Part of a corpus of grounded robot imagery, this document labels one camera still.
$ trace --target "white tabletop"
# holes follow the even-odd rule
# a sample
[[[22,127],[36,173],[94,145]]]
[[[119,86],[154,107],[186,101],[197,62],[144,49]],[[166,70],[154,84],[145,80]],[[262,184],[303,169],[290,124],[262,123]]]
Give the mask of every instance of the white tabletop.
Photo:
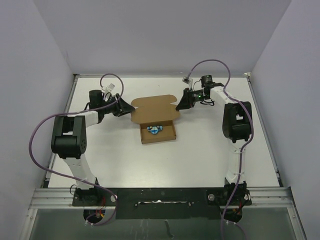
[[[226,78],[214,78],[225,84]],[[124,78],[122,98],[133,99],[157,95],[174,95],[180,101],[187,87],[180,77]],[[106,78],[103,85],[113,83],[113,94],[121,92],[116,78]],[[99,78],[79,78],[70,112],[84,109],[89,91],[100,89]],[[246,78],[232,78],[227,88],[241,101],[250,101],[254,123],[254,139],[246,148],[245,177],[248,187],[279,187],[273,162]],[[223,109],[196,103],[181,110],[174,121],[176,140],[141,144],[139,125],[131,115],[108,114],[100,124],[88,127],[88,164],[100,185],[109,188],[223,187],[228,169],[228,141],[222,132]],[[58,156],[53,170],[71,175],[67,164]],[[68,188],[75,181],[51,175],[50,188]]]

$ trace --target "blue object in box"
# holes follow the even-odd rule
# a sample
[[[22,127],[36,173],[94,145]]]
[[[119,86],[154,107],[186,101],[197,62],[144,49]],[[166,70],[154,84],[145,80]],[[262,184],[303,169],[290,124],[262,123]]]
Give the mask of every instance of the blue object in box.
[[[148,126],[146,129],[152,134],[157,134],[162,130],[162,126]]]

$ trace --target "brown box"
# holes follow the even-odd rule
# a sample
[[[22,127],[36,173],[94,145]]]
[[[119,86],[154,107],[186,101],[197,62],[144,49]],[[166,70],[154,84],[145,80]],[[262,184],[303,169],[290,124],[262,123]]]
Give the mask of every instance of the brown box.
[[[140,135],[142,144],[157,143],[177,138],[173,120],[180,117],[176,111],[177,101],[173,95],[149,96],[136,98],[131,105],[137,109],[131,112],[131,121],[140,124]],[[150,126],[162,126],[157,134],[147,130]]]

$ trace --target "cardboard flap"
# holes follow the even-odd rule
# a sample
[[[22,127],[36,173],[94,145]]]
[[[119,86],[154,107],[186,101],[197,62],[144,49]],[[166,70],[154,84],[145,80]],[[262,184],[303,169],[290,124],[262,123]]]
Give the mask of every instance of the cardboard flap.
[[[155,104],[171,104],[175,103],[177,98],[173,95],[161,95],[161,96],[148,96],[148,97],[139,97],[132,100],[131,105],[134,107],[142,107],[146,105],[155,105]]]
[[[180,117],[176,111],[177,98],[173,95],[150,96],[134,99],[131,105],[138,107],[131,112],[131,121],[137,124],[160,123]]]

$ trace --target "white wall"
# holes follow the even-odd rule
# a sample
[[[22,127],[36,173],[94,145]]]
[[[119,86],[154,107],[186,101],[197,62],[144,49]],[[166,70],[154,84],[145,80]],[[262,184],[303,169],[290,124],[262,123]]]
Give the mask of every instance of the white wall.
[[[39,121],[62,111],[73,75],[31,0],[0,7],[0,239],[15,240],[34,188],[44,172],[28,155]],[[51,124],[35,140],[36,158],[48,164]]]
[[[280,174],[320,237],[320,1],[292,0],[252,72]]]
[[[174,76],[251,71],[290,0],[34,2],[74,73]]]

